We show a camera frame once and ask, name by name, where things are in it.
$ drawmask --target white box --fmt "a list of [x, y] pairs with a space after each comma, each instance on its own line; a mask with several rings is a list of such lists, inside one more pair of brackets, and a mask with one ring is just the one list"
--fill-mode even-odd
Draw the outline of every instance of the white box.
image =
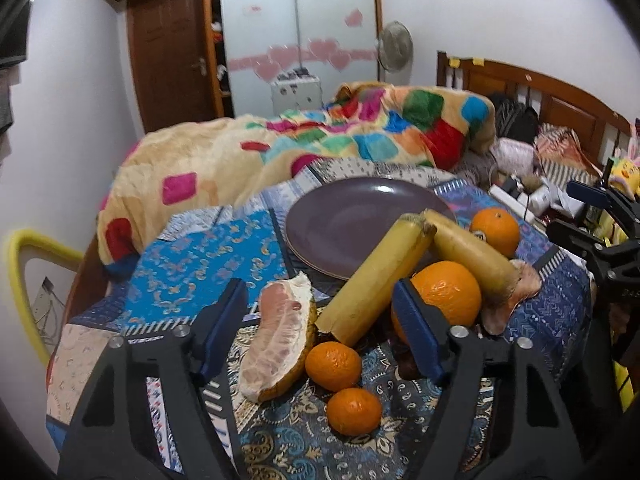
[[271, 83], [273, 114], [287, 110], [318, 110], [322, 108], [322, 89], [316, 76], [277, 79]]

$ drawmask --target wooden door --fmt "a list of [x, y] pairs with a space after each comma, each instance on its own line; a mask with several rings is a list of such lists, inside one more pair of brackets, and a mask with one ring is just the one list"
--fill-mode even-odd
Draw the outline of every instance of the wooden door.
[[131, 67], [145, 131], [215, 118], [202, 0], [133, 0], [128, 20]]

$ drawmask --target purple plate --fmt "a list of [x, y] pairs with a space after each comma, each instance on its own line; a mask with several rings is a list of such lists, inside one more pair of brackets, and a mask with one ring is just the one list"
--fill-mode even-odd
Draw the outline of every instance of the purple plate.
[[[402, 213], [433, 209], [455, 221], [430, 189], [390, 178], [358, 177], [317, 187], [289, 210], [285, 237], [308, 266], [348, 280]], [[433, 261], [427, 252], [419, 264]]]

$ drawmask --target wooden headboard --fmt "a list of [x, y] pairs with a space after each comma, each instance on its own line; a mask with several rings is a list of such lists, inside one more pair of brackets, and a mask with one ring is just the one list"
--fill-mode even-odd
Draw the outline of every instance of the wooden headboard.
[[584, 90], [551, 76], [497, 61], [460, 59], [439, 52], [438, 86], [447, 86], [447, 73], [453, 88], [485, 96], [502, 92], [513, 99], [524, 94], [527, 105], [536, 92], [540, 99], [540, 122], [572, 128], [584, 154], [596, 166], [602, 166], [598, 155], [607, 125], [609, 131], [613, 128], [614, 148], [621, 135], [630, 134], [629, 122], [622, 115]]

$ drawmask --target yellow cylindrical food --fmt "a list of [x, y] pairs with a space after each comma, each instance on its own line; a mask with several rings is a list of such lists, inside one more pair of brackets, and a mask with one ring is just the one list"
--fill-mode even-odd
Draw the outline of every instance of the yellow cylindrical food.
[[440, 213], [427, 209], [422, 214], [437, 227], [433, 245], [439, 259], [464, 265], [486, 300], [503, 303], [510, 297], [520, 273], [506, 257]]
[[318, 317], [318, 330], [354, 346], [388, 307], [396, 281], [415, 269], [435, 232], [423, 215], [403, 214]]

